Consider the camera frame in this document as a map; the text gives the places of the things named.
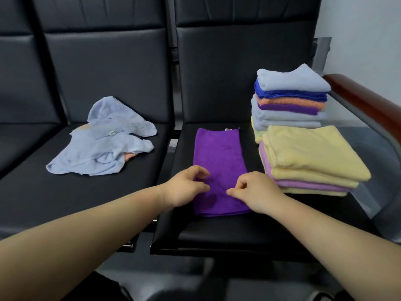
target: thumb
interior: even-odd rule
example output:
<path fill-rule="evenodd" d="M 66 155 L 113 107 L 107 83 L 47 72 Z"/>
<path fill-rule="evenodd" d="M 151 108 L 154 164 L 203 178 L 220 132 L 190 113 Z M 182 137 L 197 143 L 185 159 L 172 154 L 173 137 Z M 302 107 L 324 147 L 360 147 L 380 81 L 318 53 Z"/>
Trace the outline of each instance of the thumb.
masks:
<path fill-rule="evenodd" d="M 204 182 L 194 182 L 198 193 L 208 192 L 210 191 L 210 186 L 206 185 Z"/>
<path fill-rule="evenodd" d="M 245 189 L 240 188 L 231 188 L 227 190 L 227 194 L 229 196 L 235 197 L 236 199 L 240 199 L 242 201 L 245 200 Z"/>

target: black chair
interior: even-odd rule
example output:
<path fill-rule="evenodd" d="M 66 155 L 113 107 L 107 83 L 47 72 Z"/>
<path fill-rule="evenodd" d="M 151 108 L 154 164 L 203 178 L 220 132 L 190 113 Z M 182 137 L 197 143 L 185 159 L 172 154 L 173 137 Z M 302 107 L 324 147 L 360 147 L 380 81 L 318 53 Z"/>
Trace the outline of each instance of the black chair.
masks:
<path fill-rule="evenodd" d="M 198 128 L 240 128 L 247 170 L 263 172 L 250 124 L 256 71 L 285 72 L 310 62 L 319 7 L 320 0 L 175 0 L 184 124 L 172 176 L 193 164 Z M 378 234 L 351 194 L 293 197 Z M 291 233 L 266 215 L 197 217 L 191 203 L 158 218 L 150 251 L 315 260 Z"/>
<path fill-rule="evenodd" d="M 20 0 L 0 0 L 0 177 L 60 130 L 37 42 Z"/>
<path fill-rule="evenodd" d="M 32 1 L 71 124 L 0 181 L 0 238 L 155 185 L 174 128 L 163 0 Z M 154 150 L 114 175 L 47 172 L 104 96 L 155 123 Z"/>

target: chair backrest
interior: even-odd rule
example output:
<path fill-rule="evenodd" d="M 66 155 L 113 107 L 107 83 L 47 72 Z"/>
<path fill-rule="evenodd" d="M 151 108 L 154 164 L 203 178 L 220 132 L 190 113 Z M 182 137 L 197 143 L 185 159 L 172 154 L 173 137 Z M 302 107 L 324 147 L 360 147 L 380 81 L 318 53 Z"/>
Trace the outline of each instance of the chair backrest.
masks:
<path fill-rule="evenodd" d="M 60 122 L 20 0 L 0 0 L 0 76 L 0 123 Z"/>
<path fill-rule="evenodd" d="M 321 0 L 175 0 L 184 122 L 250 120 L 260 68 L 309 63 Z"/>
<path fill-rule="evenodd" d="M 115 96 L 174 122 L 164 0 L 33 0 L 71 122 Z"/>

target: person's right arm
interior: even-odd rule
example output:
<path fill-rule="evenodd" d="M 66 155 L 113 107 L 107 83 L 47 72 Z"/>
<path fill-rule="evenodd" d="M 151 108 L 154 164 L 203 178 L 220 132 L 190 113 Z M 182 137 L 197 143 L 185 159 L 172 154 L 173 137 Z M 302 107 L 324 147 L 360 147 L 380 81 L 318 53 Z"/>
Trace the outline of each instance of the person's right arm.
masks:
<path fill-rule="evenodd" d="M 285 226 L 355 300 L 401 300 L 401 246 L 284 195 L 259 172 L 243 174 L 227 193 Z"/>

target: white wall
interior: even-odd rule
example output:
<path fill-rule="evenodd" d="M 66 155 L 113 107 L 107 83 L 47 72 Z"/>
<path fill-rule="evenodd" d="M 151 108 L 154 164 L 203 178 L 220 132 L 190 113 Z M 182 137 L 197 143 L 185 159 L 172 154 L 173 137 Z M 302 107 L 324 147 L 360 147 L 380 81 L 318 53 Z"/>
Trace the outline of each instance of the white wall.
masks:
<path fill-rule="evenodd" d="M 401 105 L 401 0 L 322 0 L 315 37 L 332 37 L 325 73 L 341 73 Z M 360 122 L 335 101 L 330 119 Z"/>

